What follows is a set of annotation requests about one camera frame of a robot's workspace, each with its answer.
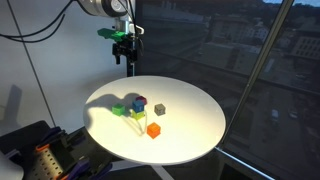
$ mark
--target purple cube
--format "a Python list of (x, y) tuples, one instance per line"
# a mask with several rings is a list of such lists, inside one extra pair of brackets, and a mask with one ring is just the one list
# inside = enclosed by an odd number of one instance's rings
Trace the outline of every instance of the purple cube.
[(147, 105), (147, 99), (145, 97), (143, 97), (143, 96), (137, 97), (136, 100), (140, 100), (140, 101), (143, 102), (144, 105)]

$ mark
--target city view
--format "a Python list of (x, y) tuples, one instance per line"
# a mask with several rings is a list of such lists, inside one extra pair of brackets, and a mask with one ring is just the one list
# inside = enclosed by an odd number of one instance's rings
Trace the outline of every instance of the city view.
[[(187, 81), (229, 123), (281, 4), (262, 0), (145, 1), (139, 74)], [(320, 7), (294, 3), (225, 148), (282, 179), (319, 179)]]

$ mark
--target gray cube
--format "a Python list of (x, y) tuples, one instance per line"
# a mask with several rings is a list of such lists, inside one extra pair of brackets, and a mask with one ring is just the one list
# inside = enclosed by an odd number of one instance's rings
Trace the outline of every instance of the gray cube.
[(163, 104), (157, 104), (154, 106), (154, 112), (158, 115), (161, 116), (166, 113), (166, 107), (164, 107)]

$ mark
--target blue cube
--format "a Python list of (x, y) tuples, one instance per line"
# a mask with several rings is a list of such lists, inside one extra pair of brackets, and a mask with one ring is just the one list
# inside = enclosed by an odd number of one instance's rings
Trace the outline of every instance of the blue cube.
[(133, 101), (133, 103), (132, 103), (132, 109), (133, 109), (136, 113), (139, 113), (139, 112), (144, 111), (144, 103), (143, 103), (143, 101), (141, 101), (141, 100)]

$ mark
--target green cube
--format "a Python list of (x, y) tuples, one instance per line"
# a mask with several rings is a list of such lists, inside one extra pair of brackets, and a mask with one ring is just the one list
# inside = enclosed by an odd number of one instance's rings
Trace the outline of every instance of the green cube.
[(139, 120), (139, 119), (144, 117), (144, 111), (141, 111), (141, 112), (137, 113), (134, 110), (132, 110), (131, 117), (133, 117), (135, 120)]
[(124, 114), (125, 107), (122, 104), (116, 104), (112, 106), (112, 113), (117, 116), (121, 116)]

